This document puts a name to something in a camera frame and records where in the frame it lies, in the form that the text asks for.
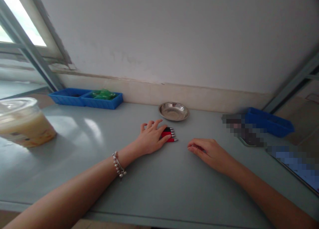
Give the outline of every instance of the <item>plastic cup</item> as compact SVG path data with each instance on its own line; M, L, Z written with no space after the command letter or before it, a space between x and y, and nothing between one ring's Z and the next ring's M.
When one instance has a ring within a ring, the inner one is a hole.
M32 148L52 140L56 131L34 98L0 100L0 137Z

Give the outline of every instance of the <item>silver bracelet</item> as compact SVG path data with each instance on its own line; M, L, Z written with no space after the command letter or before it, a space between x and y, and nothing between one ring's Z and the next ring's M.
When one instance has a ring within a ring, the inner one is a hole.
M119 160L117 159L117 152L113 153L113 159L114 159L113 163L116 168L116 172L118 173L120 178L122 178L124 175L126 175L126 171L124 168L122 168Z

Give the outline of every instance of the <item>pixelated area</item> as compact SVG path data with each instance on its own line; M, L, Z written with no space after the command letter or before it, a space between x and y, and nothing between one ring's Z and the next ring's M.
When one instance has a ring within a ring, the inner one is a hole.
M263 133L267 133L267 130L256 128L255 124L245 123L243 114L224 114L222 120L228 131L240 138L244 145L267 148L270 155L319 192L319 159L314 155L297 146L268 146L263 139Z
M303 152L301 147L269 146L267 152L319 192L319 159Z
M245 123L245 115L223 114L222 120L229 132L235 137L241 138L246 146L267 147L261 135L267 130L256 128L254 124Z

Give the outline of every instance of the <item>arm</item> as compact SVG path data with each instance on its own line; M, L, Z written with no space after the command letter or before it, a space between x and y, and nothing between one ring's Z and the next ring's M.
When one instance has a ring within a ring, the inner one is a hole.
M160 149L171 137L167 135L160 139L166 128L163 125L157 129L161 121L142 124L137 140L118 152L118 160L123 168L138 157ZM116 177L111 156L42 197L4 229L71 228Z
M236 161L214 139L193 139L188 144L188 150L199 156L213 169L236 181L277 229L319 227L318 222Z

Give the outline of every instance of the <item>red object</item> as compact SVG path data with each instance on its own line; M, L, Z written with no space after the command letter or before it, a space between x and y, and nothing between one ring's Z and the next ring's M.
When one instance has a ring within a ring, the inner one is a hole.
M176 142L176 141L178 141L178 139L170 138L167 140L167 142Z
M162 137L166 136L166 135L170 135L172 134L172 132L162 132Z

